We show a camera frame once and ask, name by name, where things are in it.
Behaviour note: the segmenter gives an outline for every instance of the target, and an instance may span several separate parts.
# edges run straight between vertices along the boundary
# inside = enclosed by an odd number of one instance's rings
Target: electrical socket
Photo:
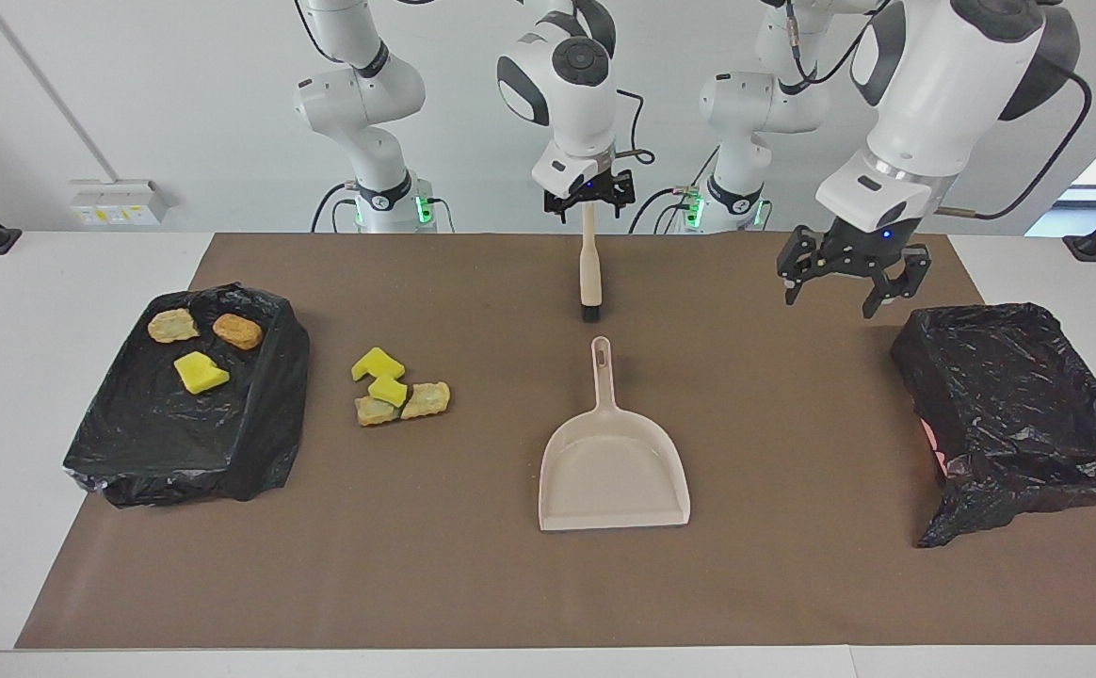
[[[80,192],[70,202],[71,211],[83,226],[160,226],[168,203],[150,181],[71,181]]]
[[[70,214],[76,215],[83,226],[104,226],[109,219],[102,218],[96,203],[100,203],[100,193],[79,193],[70,202]]]

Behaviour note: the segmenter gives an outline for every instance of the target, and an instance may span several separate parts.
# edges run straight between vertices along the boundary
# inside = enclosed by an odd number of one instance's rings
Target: cable
[[[310,43],[315,44],[315,50],[318,50],[319,55],[326,57],[329,61],[333,61],[333,64],[342,64],[342,60],[328,55],[328,53],[323,51],[323,48],[321,48],[321,44],[318,44],[318,38],[315,37],[315,31],[310,30],[310,22],[306,21],[306,11],[301,9],[301,0],[293,0],[293,5],[297,9],[297,15],[301,18],[301,25],[306,26],[306,35],[310,36]]]
[[[340,207],[340,205],[353,205],[354,206],[355,205],[355,200],[353,200],[353,198],[343,198],[343,200],[336,202],[336,203],[334,203],[334,205],[332,205],[330,207],[330,227],[332,229],[334,229],[334,232],[340,232],[338,230],[338,207]],[[355,231],[359,231],[359,226],[358,225],[355,226]]]
[[[635,91],[627,90],[616,90],[617,94],[627,96],[629,99],[635,99],[636,102],[636,115],[631,118],[631,149],[629,151],[620,151],[616,153],[616,158],[636,158],[638,162],[642,165],[651,165],[657,162],[657,153],[654,151],[648,151],[647,149],[641,149],[641,147],[636,145],[636,129],[639,127],[639,113],[644,110],[644,99],[643,96],[636,94]]]
[[[1013,210],[1016,210],[1021,203],[1026,202],[1026,198],[1030,197],[1030,194],[1034,194],[1034,189],[1038,188],[1038,185],[1041,184],[1043,179],[1046,179],[1047,173],[1049,173],[1051,168],[1054,166],[1054,163],[1058,162],[1059,156],[1063,154],[1063,151],[1068,149],[1069,143],[1072,142],[1074,135],[1076,135],[1076,133],[1080,131],[1080,128],[1083,127],[1083,124],[1087,119],[1087,113],[1092,112],[1092,87],[1087,84],[1087,81],[1084,78],[1078,77],[1077,73],[1061,68],[1061,66],[1053,64],[1051,60],[1047,60],[1043,57],[1038,58],[1049,64],[1049,66],[1051,66],[1051,68],[1058,73],[1063,74],[1063,77],[1068,77],[1069,80],[1075,82],[1080,87],[1080,91],[1083,93],[1083,104],[1080,107],[1080,115],[1077,116],[1076,122],[1072,125],[1072,129],[1068,130],[1066,136],[1063,137],[1063,141],[1059,142],[1058,149],[1055,149],[1054,153],[1051,154],[1051,159],[1048,159],[1046,164],[1042,165],[1041,171],[1038,172],[1038,176],[1035,176],[1034,181],[1030,181],[1029,185],[1027,185],[1020,193],[1020,196],[1017,196],[1016,200],[1013,200],[1013,204],[1005,207],[1005,209],[993,211],[991,215],[981,215],[975,210],[961,209],[961,207],[939,207],[936,214],[951,216],[951,218],[973,218],[979,220],[995,220],[997,218],[1005,218],[1009,214],[1013,214]]]
[[[321,202],[318,203],[318,209],[315,210],[315,219],[310,222],[310,232],[318,232],[318,220],[321,218],[321,211],[326,209],[326,203],[330,203],[331,196],[344,188],[346,188],[346,184],[335,184],[324,194]]]
[[[657,215],[657,223],[652,225],[652,235],[657,235],[658,231],[660,231],[661,219],[665,217],[665,211],[680,211],[680,210],[684,210],[684,209],[685,209],[684,206],[680,207],[680,206],[676,206],[676,205],[665,205],[665,208],[663,210],[661,210],[661,214]],[[672,223],[673,223],[673,219],[670,219],[670,223],[665,225],[665,232],[670,231],[670,226],[672,226]]]
[[[719,146],[716,146],[715,149],[711,149],[711,154],[707,156],[706,162],[703,163],[701,168],[698,168],[698,173],[696,173],[694,181],[690,182],[690,185],[694,185],[695,188],[698,188],[698,181],[703,179],[703,172],[707,171],[707,168],[711,165],[711,161],[716,159],[717,153],[719,153]],[[685,205],[685,202],[686,202],[686,194],[683,193],[682,198],[678,198],[678,204],[674,205],[674,207],[677,207],[677,210],[674,210],[673,214],[670,216],[670,223],[665,225],[665,232],[669,232],[670,229],[673,228],[673,218],[675,218],[678,215],[678,211],[682,209],[682,206]]]
[[[880,4],[878,9],[871,12],[866,12],[866,14],[868,16],[876,16],[876,14],[882,12],[887,9],[887,5],[891,3],[892,0],[883,0],[883,3]],[[868,27],[870,27],[870,22],[866,22],[866,25],[861,26],[861,31],[858,31],[858,37],[855,37],[853,43],[849,43],[848,50],[845,50],[845,55],[841,56],[837,65],[833,66],[831,71],[824,73],[823,77],[815,77],[814,69],[811,73],[803,70],[803,58],[799,48],[799,21],[795,18],[795,4],[792,0],[786,0],[786,28],[790,32],[790,56],[792,56],[792,59],[795,60],[795,68],[799,70],[799,77],[802,78],[802,81],[795,87],[798,87],[802,91],[807,90],[808,87],[824,84],[824,82],[831,81],[832,77],[837,74],[837,71],[841,70],[842,66],[845,66],[846,61],[849,60],[849,57],[853,56],[853,53],[858,49],[859,44],[861,44],[861,39],[866,37],[866,31]]]
[[[448,228],[452,229],[452,232],[457,231],[457,222],[455,222],[455,220],[452,218],[452,205],[448,205],[448,202],[444,200],[444,198],[431,198],[431,200],[426,202],[427,205],[439,205],[439,203],[444,203],[444,209],[448,210]]]
[[[663,188],[658,191],[657,193],[653,193],[652,196],[648,198],[648,200],[644,200],[644,204],[641,205],[638,210],[636,210],[636,216],[635,218],[631,219],[631,228],[627,229],[627,235],[631,235],[633,234],[633,232],[636,232],[636,225],[639,222],[639,218],[643,216],[644,210],[648,209],[648,206],[652,205],[652,203],[655,203],[657,198],[661,198],[663,196],[670,196],[670,194],[673,194],[673,188]]]

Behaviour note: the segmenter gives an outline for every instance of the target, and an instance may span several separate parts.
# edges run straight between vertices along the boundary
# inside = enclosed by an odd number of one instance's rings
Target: black plastic bag
[[[918,310],[892,359],[939,459],[943,502],[920,547],[1096,505],[1096,380],[1047,309]]]
[[[159,344],[147,333],[157,313],[186,308],[201,335]],[[213,333],[221,313],[264,329],[242,352]],[[201,352],[230,381],[184,390],[172,361]],[[62,467],[115,507],[175,505],[199,497],[247,501],[281,487],[301,441],[310,335],[289,301],[235,285],[152,300],[113,360]]]

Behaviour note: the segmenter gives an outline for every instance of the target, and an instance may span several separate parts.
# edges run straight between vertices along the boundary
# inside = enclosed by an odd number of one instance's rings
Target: food piece
[[[184,382],[184,389],[192,394],[203,393],[213,389],[214,386],[221,386],[230,381],[230,374],[214,364],[213,359],[201,352],[192,352],[172,364],[175,372]]]
[[[402,420],[414,420],[419,416],[441,413],[448,409],[449,400],[452,400],[452,390],[445,382],[415,383],[410,402],[407,402],[406,407],[401,411],[401,417]]]
[[[201,335],[196,331],[196,321],[192,320],[192,313],[187,312],[187,309],[172,309],[169,312],[158,313],[156,318],[150,319],[147,333],[160,344],[183,342]]]
[[[368,351],[368,353],[364,353],[364,357],[356,360],[354,366],[351,366],[351,378],[355,381],[362,380],[365,374],[370,375],[374,379],[380,379],[381,377],[401,379],[401,375],[406,374],[406,366],[392,359],[388,353],[380,351],[380,347],[376,346]]]
[[[249,352],[264,342],[264,329],[233,313],[222,313],[213,322],[213,333],[236,348]]]
[[[384,400],[395,407],[400,407],[406,403],[406,395],[410,394],[410,387],[392,377],[379,377],[368,386],[368,394],[373,399]]]
[[[398,409],[384,400],[373,399],[372,395],[355,399],[355,421],[358,421],[361,426],[375,426],[397,418]]]

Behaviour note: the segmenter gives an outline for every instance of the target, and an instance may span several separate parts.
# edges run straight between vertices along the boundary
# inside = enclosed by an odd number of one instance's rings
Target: table
[[[138,310],[186,287],[208,234],[32,232],[0,257],[0,675],[73,675],[122,653],[4,653],[16,639],[83,494],[58,469],[92,392]],[[989,303],[1035,301],[1096,374],[1096,265],[1078,265],[1057,240],[952,238]],[[53,317],[54,299],[75,312]],[[75,336],[83,336],[76,343]],[[2,425],[16,413],[16,425]],[[48,453],[35,453],[48,450]],[[1096,675],[1096,647],[699,647],[513,652],[149,653],[142,675]],[[127,668],[134,675],[134,667]]]

